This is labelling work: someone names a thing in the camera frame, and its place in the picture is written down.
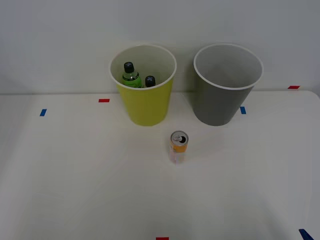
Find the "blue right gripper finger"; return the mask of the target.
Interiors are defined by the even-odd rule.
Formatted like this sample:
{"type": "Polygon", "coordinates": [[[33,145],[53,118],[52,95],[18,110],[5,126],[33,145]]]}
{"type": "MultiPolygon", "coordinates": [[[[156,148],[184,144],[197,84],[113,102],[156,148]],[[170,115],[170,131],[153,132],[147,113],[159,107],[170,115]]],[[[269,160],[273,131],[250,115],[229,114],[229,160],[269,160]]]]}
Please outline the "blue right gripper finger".
{"type": "Polygon", "coordinates": [[[303,228],[298,230],[303,240],[314,240],[313,237],[303,228]]]}

